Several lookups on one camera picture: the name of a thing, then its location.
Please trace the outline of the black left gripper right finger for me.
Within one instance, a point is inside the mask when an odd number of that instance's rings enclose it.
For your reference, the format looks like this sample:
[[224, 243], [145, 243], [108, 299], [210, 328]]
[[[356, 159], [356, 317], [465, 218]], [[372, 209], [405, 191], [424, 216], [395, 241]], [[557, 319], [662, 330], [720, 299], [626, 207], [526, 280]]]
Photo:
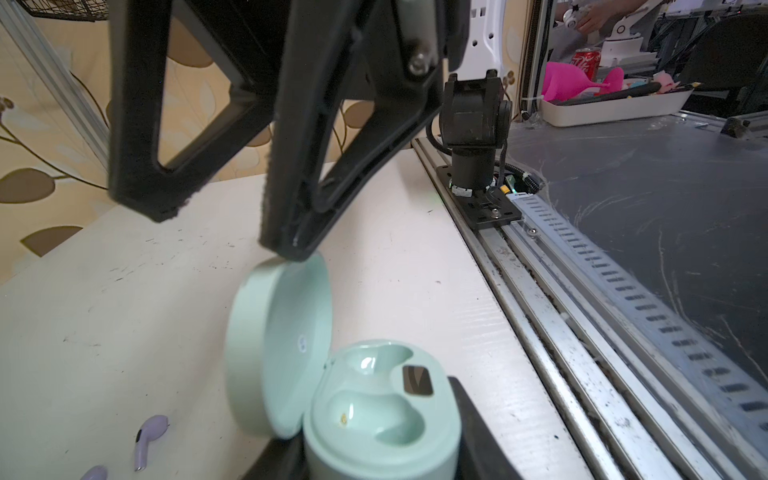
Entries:
[[521, 480], [458, 378], [448, 378], [456, 399], [461, 440], [456, 480]]

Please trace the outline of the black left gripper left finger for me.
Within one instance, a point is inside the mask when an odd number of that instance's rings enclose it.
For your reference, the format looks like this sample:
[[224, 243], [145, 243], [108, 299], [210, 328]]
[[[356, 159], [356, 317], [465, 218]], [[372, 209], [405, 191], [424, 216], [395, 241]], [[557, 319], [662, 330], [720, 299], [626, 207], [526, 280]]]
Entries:
[[307, 480], [308, 478], [309, 467], [305, 458], [302, 434], [297, 434], [288, 440], [270, 440], [255, 463], [242, 476], [243, 480]]

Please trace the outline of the mint green charging case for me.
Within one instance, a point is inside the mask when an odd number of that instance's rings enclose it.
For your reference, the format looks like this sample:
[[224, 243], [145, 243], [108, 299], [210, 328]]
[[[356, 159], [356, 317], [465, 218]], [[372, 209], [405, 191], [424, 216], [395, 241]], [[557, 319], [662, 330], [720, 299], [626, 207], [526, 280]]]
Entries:
[[323, 257], [257, 265], [241, 283], [225, 339], [226, 395], [246, 433], [303, 439], [313, 479], [451, 479], [461, 417], [427, 352], [392, 340], [333, 351]]

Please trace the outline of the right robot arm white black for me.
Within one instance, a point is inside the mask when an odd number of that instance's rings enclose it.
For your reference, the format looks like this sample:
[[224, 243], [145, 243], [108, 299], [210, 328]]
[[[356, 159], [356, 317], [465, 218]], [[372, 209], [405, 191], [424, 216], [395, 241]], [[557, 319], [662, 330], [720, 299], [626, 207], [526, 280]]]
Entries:
[[[467, 1], [112, 1], [108, 192], [175, 217], [261, 131], [273, 133], [260, 244], [307, 259], [385, 163], [433, 122], [459, 194], [491, 187], [511, 105], [495, 68], [461, 79]], [[230, 83], [229, 101], [158, 158], [173, 20]]]

